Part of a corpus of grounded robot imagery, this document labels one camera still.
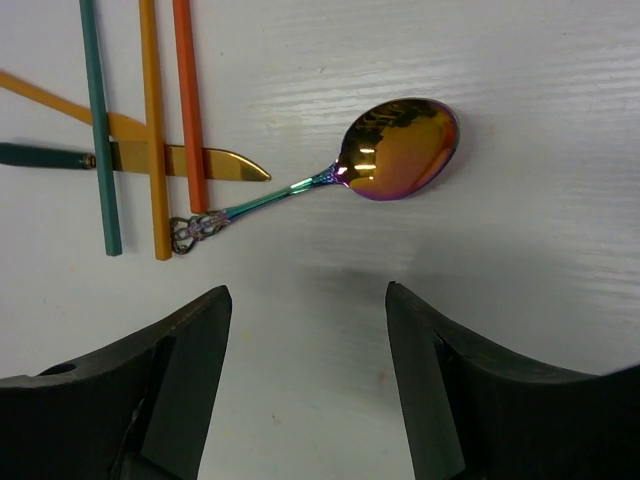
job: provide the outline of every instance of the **yellow chopstick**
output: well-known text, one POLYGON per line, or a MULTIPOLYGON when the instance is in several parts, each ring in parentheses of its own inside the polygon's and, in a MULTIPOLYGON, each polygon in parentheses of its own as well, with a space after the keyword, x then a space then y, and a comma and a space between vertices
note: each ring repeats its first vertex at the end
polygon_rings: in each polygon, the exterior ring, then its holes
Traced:
MULTIPOLYGON (((87 107, 54 95, 4 70, 0 70, 0 87, 80 120, 82 123, 92 124, 91 110, 87 107)), ((109 133, 121 142, 143 142, 147 140, 147 126, 144 123, 119 113, 108 113, 107 116, 109 119, 109 133)))
POLYGON ((158 260, 168 260, 171 258, 171 231, 169 228, 169 199, 167 196, 167 177, 164 163, 162 85, 154 1, 139 0, 139 8, 144 103, 148 129, 147 142, 149 144, 153 239, 156 258, 158 260))

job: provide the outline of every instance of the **chopstick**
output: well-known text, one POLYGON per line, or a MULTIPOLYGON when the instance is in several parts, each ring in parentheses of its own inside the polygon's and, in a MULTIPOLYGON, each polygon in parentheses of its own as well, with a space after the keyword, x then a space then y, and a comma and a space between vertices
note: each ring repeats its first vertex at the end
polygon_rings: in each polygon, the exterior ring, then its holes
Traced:
POLYGON ((173 19, 176 30, 176 53, 182 103, 184 148, 187 159, 189 202, 193 213, 205 213, 209 210, 209 194, 204 174, 200 100, 198 99, 198 79, 189 0, 173 0, 173 19))
POLYGON ((153 0, 139 0, 139 9, 144 103, 148 128, 147 142, 149 145, 153 239, 156 258, 158 260, 168 260, 171 258, 171 232, 169 228, 167 177, 164 164, 164 120, 160 59, 153 0))
POLYGON ((102 230, 107 255, 115 257, 122 254, 120 221, 116 187, 113 179, 113 159, 109 144, 109 123, 104 99, 102 67, 96 28, 96 12, 93 0, 80 0, 84 55, 87 64, 89 84, 89 104, 93 119, 93 142, 96 150, 96 170, 98 173, 98 191, 102 212, 102 230))
MULTIPOLYGON (((0 71, 0 87, 29 98, 45 107, 64 113, 82 123, 92 125, 91 110, 77 103, 70 102, 66 98, 54 95, 43 88, 33 85, 26 80, 11 75, 4 70, 0 71)), ((109 119, 109 133, 121 142, 143 142, 147 139, 147 126, 126 115, 120 113, 107 113, 109 119)))

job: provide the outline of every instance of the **knife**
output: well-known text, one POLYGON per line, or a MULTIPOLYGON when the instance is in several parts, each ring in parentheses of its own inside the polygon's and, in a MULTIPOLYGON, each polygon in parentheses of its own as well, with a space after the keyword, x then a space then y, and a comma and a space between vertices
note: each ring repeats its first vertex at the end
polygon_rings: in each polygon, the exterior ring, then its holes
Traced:
MULTIPOLYGON (((187 163, 183 146, 165 145, 167 175, 187 176, 187 163)), ((149 173, 146 142, 111 142, 113 169, 121 172, 149 173)), ((204 149, 205 176, 213 180, 268 182, 264 169, 237 153, 216 148, 204 149)), ((62 168, 93 170, 93 153, 57 148, 36 147, 16 143, 0 143, 0 164, 17 167, 62 168)))

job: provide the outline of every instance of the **utensil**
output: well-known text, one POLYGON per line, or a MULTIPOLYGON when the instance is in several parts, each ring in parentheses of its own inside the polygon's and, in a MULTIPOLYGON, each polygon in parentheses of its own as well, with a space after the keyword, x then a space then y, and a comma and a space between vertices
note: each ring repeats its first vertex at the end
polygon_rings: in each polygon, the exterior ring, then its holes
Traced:
MULTIPOLYGON (((5 71, 0 71, 0 87, 91 125, 91 111, 88 108, 54 95, 5 71)), ((149 173, 146 144, 147 126, 119 113, 109 113, 108 117, 109 133, 112 137, 120 140, 117 145, 123 157, 121 165, 118 164, 118 158, 114 157, 114 169, 125 172, 149 173)), ((172 145, 165 145, 164 148, 165 155, 175 155, 175 158, 166 158, 167 175, 185 177, 184 148, 172 145)), ((205 150, 205 174, 207 178, 215 180, 264 182, 271 179, 271 175, 251 160, 218 149, 205 150)))
POLYGON ((176 30, 189 204, 193 213, 205 213, 209 209, 209 193, 202 162, 202 123, 189 0, 173 0, 173 20, 176 30))
MULTIPOLYGON (((144 142, 111 142, 114 170, 132 173, 149 173, 149 155, 144 142)), ((167 175, 187 176, 184 147, 165 145, 164 155, 167 175)), ((236 180, 266 182, 271 175, 237 153, 226 150, 204 149, 204 173, 212 180, 236 180)), ((96 168, 93 153, 36 147, 15 143, 0 143, 0 164, 17 167, 63 168, 92 170, 96 168)))
MULTIPOLYGON (((0 71, 0 87, 80 120, 82 123, 92 124, 91 110, 87 107, 54 95, 4 70, 0 71)), ((144 123, 119 113, 108 113, 107 116, 109 118, 109 133, 113 137, 121 141, 141 142, 146 140, 147 126, 144 123)))
POLYGON ((122 255, 122 239, 120 238, 116 185, 113 179, 113 160, 109 146, 109 120, 104 99, 94 0, 80 0, 80 18, 89 85, 89 105, 93 120, 93 143, 96 150, 104 246, 107 255, 116 257, 122 255))
POLYGON ((140 41, 142 46, 142 80, 149 144, 149 182, 151 187, 151 217, 156 258, 171 258, 169 227, 169 196, 164 164, 164 115, 160 55, 154 0, 139 0, 140 41))
POLYGON ((338 158, 317 175, 236 207, 173 217, 173 251, 186 254, 248 213, 324 185, 342 184, 371 200, 403 198, 442 170, 459 135, 453 111, 435 100, 404 98, 378 105, 349 127, 338 158))

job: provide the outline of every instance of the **cutlery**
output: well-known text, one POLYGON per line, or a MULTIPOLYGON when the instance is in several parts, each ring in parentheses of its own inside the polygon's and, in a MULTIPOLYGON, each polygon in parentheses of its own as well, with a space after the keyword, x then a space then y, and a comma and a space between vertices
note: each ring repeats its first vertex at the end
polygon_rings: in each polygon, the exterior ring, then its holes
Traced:
POLYGON ((250 212, 325 185, 342 184, 371 200, 406 197, 444 168, 459 138, 456 116, 441 102, 404 98, 383 103, 349 127, 338 158, 317 175, 242 205, 171 218, 172 249, 186 254, 250 212))
MULTIPOLYGON (((166 174, 187 176, 184 147, 164 146, 166 174)), ((111 142, 113 169, 121 172, 149 173, 149 155, 145 142, 111 142)), ((237 153, 215 148, 204 149, 204 173, 212 180, 267 182, 271 180, 265 170, 237 153)), ((37 147, 15 143, 0 143, 0 164, 18 167, 62 168, 93 170, 93 153, 37 147)))

